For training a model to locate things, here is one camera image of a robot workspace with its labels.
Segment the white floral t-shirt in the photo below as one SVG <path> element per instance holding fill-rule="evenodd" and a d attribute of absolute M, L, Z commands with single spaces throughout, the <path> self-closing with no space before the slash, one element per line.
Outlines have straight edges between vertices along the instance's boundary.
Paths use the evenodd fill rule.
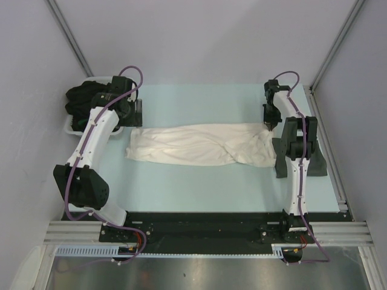
<path fill-rule="evenodd" d="M 273 132 L 262 123 L 133 129 L 126 157 L 180 166 L 274 167 Z"/>

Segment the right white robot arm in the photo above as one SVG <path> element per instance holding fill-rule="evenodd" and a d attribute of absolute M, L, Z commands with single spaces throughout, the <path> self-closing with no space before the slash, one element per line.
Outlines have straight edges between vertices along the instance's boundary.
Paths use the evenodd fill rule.
<path fill-rule="evenodd" d="M 266 103 L 264 124 L 273 131 L 283 124 L 282 135 L 273 140 L 276 151 L 275 169 L 284 160 L 287 170 L 287 205 L 282 211 L 279 236 L 285 242 L 294 242 L 301 232 L 308 232 L 306 220 L 306 177 L 310 159 L 316 150 L 317 119 L 305 116 L 291 98 L 291 88 L 270 79 L 264 83 Z"/>

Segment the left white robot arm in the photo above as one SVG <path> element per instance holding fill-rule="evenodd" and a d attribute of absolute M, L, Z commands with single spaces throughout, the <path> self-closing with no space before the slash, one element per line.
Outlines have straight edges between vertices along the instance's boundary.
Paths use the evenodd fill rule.
<path fill-rule="evenodd" d="M 99 163 L 115 128 L 142 126 L 140 85 L 133 79 L 114 76 L 105 92 L 97 92 L 80 141 L 64 165 L 56 165 L 53 176 L 72 221 L 70 205 L 82 208 L 88 215 L 97 215 L 105 223 L 114 224 L 113 235 L 125 242 L 134 234 L 127 223 L 126 211 L 109 197 L 109 185 L 99 174 Z"/>

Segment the black t-shirt pile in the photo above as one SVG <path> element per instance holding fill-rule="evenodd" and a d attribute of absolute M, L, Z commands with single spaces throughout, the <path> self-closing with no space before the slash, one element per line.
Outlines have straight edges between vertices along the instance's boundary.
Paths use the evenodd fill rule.
<path fill-rule="evenodd" d="M 100 92 L 108 92 L 111 84 L 96 81 L 84 81 L 81 85 L 73 87 L 66 92 L 68 103 L 65 109 L 73 116 L 71 127 L 73 131 L 83 132 L 89 120 L 91 102 L 93 97 Z"/>

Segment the folded dark grey t-shirt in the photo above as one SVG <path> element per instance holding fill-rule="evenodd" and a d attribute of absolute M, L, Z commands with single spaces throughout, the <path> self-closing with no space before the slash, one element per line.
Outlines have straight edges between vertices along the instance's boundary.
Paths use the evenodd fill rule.
<path fill-rule="evenodd" d="M 272 139 L 273 148 L 276 154 L 275 171 L 276 177 L 286 178 L 287 177 L 287 165 L 285 161 L 285 153 L 281 149 L 281 139 Z M 322 177 L 327 176 L 327 162 L 322 154 L 319 143 L 317 143 L 316 150 L 312 153 L 310 163 L 307 170 L 307 176 Z"/>

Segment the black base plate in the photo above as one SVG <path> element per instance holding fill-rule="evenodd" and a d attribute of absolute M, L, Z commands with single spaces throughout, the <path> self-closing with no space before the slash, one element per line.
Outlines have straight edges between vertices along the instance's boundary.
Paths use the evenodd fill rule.
<path fill-rule="evenodd" d="M 294 228 L 299 218 L 274 213 L 145 213 L 131 212 L 124 229 L 97 225 L 97 241 L 137 241 L 133 229 L 145 234 L 147 254 L 267 254 L 273 244 L 287 247 L 314 244 L 306 230 Z"/>

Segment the aluminium frame rail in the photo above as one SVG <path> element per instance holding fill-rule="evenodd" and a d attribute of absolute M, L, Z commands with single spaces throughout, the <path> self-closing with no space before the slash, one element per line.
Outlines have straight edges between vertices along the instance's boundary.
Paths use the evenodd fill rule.
<path fill-rule="evenodd" d="M 314 236 L 322 246 L 371 247 L 374 242 L 366 222 L 312 222 Z M 48 226 L 44 244 L 107 245 L 100 242 L 102 223 L 55 221 Z"/>

